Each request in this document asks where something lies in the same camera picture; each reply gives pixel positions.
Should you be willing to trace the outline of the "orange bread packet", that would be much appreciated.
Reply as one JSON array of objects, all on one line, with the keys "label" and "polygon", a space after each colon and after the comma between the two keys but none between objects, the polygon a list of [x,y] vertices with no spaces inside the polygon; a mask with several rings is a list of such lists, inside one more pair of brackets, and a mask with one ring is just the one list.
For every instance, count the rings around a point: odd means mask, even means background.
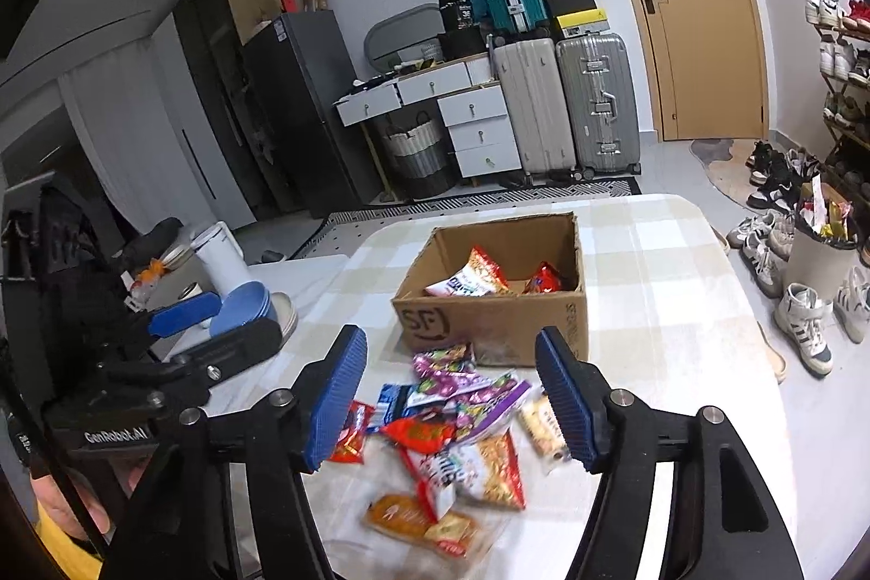
[{"label": "orange bread packet", "polygon": [[456,561],[480,557],[494,543],[493,533],[478,518],[448,511],[441,520],[433,521],[416,496],[404,493],[387,493],[370,502],[363,521],[383,536]]}]

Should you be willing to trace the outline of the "blue white snack packet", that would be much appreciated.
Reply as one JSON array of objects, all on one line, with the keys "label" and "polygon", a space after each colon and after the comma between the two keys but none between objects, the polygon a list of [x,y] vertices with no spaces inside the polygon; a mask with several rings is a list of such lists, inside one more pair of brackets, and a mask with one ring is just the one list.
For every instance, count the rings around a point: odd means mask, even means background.
[{"label": "blue white snack packet", "polygon": [[402,418],[413,418],[413,416],[427,416],[437,412],[437,408],[432,405],[416,405],[412,406],[408,401],[416,391],[414,384],[384,384],[381,388],[381,393],[377,398],[375,411],[371,414],[367,433],[379,433],[383,427],[389,426],[391,422],[402,420]]}]

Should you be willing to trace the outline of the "small red snack packet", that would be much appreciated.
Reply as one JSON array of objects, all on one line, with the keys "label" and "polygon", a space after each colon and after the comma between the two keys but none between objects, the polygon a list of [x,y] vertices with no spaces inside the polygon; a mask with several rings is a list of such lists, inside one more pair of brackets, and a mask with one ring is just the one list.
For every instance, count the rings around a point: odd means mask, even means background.
[{"label": "small red snack packet", "polygon": [[364,462],[364,445],[366,445],[369,422],[375,413],[373,406],[367,403],[352,401],[345,422],[339,431],[335,449],[329,456],[330,462],[336,464],[362,464]]}]

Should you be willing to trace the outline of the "beige plate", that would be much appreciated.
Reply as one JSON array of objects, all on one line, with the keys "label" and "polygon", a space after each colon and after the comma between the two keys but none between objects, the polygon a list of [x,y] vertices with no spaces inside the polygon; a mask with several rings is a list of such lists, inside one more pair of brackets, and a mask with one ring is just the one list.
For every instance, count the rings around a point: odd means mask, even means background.
[{"label": "beige plate", "polygon": [[298,324],[298,312],[296,312],[290,297],[281,291],[271,293],[271,305],[273,305],[274,314],[276,314],[280,331],[282,331],[282,341],[286,341]]}]

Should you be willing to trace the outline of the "purple candy packet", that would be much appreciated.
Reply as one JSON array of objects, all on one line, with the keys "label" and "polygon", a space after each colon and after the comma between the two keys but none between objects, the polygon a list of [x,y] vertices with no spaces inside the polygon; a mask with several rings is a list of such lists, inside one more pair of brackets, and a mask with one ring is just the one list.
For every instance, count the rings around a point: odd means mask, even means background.
[{"label": "purple candy packet", "polygon": [[454,443],[468,445],[501,430],[524,405],[532,384],[515,370],[495,377],[476,368],[469,343],[413,356],[417,384],[407,397],[412,409],[437,409],[454,422]]}]

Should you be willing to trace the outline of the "orange chips packet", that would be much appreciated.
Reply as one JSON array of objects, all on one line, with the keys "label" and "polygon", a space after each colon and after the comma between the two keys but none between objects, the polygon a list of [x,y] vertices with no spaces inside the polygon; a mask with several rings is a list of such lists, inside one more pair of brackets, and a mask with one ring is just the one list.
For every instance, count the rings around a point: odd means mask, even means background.
[{"label": "orange chips packet", "polygon": [[456,447],[457,484],[463,496],[491,507],[526,507],[519,458],[510,431]]}]

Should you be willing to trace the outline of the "checkered tablecloth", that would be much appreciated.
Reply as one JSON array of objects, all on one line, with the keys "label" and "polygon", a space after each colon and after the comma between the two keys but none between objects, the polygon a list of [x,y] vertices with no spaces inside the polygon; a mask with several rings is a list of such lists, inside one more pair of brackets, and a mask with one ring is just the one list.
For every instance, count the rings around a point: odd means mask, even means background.
[{"label": "checkered tablecloth", "polygon": [[355,334],[364,368],[323,403],[414,380],[415,353],[474,350],[514,389],[454,446],[510,437],[520,509],[459,497],[434,520],[387,437],[327,445],[292,477],[251,466],[243,542],[267,578],[796,578],[785,410],[745,291],[677,196],[423,219],[357,249],[284,348],[234,396],[280,390]]}]

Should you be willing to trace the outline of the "white high-top sneaker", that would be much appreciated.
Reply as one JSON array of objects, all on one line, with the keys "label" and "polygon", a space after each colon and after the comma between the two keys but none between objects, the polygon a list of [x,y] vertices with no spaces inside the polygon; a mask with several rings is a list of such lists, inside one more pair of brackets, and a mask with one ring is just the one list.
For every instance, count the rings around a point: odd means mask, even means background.
[{"label": "white high-top sneaker", "polygon": [[817,378],[833,370],[832,352],[823,333],[827,312],[827,303],[816,290],[801,283],[786,285],[774,311],[775,324],[795,346],[802,365]]}]

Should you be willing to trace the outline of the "striped laundry basket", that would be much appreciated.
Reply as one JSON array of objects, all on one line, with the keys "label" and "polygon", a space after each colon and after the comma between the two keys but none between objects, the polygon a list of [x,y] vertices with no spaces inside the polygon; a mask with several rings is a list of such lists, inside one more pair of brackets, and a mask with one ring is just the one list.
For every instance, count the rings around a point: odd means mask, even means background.
[{"label": "striped laundry basket", "polygon": [[400,187],[410,199],[429,199],[458,183],[447,134],[426,109],[400,122],[388,115],[379,123],[379,135]]}]

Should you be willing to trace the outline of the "black refrigerator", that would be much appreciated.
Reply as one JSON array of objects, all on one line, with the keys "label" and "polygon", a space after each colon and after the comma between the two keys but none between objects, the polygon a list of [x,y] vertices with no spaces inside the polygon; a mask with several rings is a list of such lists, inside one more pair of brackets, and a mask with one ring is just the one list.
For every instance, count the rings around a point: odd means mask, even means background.
[{"label": "black refrigerator", "polygon": [[335,13],[282,13],[243,46],[273,154],[314,218],[366,208],[382,191],[363,131],[336,102],[357,78]]}]

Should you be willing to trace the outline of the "white bucket with items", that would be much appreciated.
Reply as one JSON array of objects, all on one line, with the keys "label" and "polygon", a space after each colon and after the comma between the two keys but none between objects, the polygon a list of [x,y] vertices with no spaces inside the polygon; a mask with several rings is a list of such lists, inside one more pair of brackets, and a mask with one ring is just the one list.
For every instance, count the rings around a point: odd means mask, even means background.
[{"label": "white bucket with items", "polygon": [[808,285],[823,300],[833,300],[858,260],[861,231],[854,206],[817,173],[801,185],[792,215],[795,231],[783,284]]}]

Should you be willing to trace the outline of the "white drawer desk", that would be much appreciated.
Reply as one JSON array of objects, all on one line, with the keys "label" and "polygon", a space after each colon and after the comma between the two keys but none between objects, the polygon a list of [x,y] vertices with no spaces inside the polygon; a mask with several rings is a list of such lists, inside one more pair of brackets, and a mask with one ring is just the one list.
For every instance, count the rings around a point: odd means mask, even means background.
[{"label": "white drawer desk", "polygon": [[437,105],[463,178],[522,168],[503,90],[487,53],[389,78],[340,98],[335,109],[342,123],[352,127],[401,109],[423,109],[426,103]]}]

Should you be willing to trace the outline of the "silver suitcase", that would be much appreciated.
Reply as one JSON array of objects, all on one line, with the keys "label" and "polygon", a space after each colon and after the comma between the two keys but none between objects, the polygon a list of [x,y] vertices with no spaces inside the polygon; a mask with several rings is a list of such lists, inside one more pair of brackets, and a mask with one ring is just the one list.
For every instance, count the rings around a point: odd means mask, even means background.
[{"label": "silver suitcase", "polygon": [[625,42],[594,32],[556,44],[576,157],[586,178],[642,173],[636,94]]}]

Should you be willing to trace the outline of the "beige suitcase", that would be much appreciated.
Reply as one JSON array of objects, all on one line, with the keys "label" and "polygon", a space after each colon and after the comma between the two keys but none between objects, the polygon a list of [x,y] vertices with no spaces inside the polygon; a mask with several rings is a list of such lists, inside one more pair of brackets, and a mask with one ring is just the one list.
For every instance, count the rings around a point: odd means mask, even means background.
[{"label": "beige suitcase", "polygon": [[493,50],[495,73],[528,175],[568,175],[576,169],[574,137],[566,108],[555,43],[537,38]]}]

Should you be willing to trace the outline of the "shoe rack with shoes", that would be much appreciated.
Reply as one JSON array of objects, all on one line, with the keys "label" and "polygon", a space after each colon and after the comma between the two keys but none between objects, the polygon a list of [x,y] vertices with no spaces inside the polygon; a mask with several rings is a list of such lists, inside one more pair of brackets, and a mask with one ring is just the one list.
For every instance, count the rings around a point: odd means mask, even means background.
[{"label": "shoe rack with shoes", "polygon": [[806,0],[805,20],[818,35],[818,72],[827,88],[823,125],[835,142],[824,163],[868,200],[868,4]]}]

